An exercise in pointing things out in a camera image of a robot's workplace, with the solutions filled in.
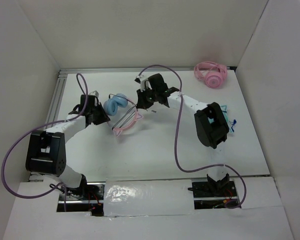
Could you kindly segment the blue pink cat-ear headphones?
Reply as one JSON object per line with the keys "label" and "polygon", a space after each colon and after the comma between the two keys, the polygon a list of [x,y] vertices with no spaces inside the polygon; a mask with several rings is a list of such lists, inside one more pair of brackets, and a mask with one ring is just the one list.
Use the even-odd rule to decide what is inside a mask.
{"label": "blue pink cat-ear headphones", "polygon": [[119,108],[125,109],[129,104],[131,107],[111,127],[115,137],[119,137],[123,132],[131,129],[144,116],[138,111],[136,104],[122,93],[109,94],[107,101],[103,104],[103,108],[109,117],[114,117]]}

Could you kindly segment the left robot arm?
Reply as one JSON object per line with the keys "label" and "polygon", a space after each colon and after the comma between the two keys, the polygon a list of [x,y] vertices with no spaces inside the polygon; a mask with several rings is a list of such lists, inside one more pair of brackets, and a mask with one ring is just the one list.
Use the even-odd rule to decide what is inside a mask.
{"label": "left robot arm", "polygon": [[29,172],[47,175],[65,184],[76,199],[87,197],[89,187],[86,177],[67,165],[66,143],[89,125],[100,125],[110,120],[99,93],[81,95],[80,104],[68,114],[65,121],[31,133],[25,162]]}

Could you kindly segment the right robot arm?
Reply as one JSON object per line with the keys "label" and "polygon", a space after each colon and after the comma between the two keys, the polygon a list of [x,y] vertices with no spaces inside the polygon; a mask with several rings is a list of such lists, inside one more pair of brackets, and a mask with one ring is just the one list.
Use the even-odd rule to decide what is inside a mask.
{"label": "right robot arm", "polygon": [[206,176],[206,191],[209,191],[213,196],[220,196],[230,181],[226,166],[217,162],[192,170],[182,168],[178,159],[178,137],[181,116],[185,113],[194,119],[196,135],[200,143],[208,148],[213,158],[219,157],[221,155],[219,145],[227,140],[230,131],[221,106],[216,102],[208,104],[198,101],[182,93],[181,88],[168,87],[160,73],[149,77],[140,74],[134,81],[139,84],[139,89],[136,91],[136,107],[138,109],[147,110],[154,103],[159,103],[178,111],[174,136],[174,159],[178,169],[184,173],[195,173],[209,168],[216,168],[216,173],[208,173]]}

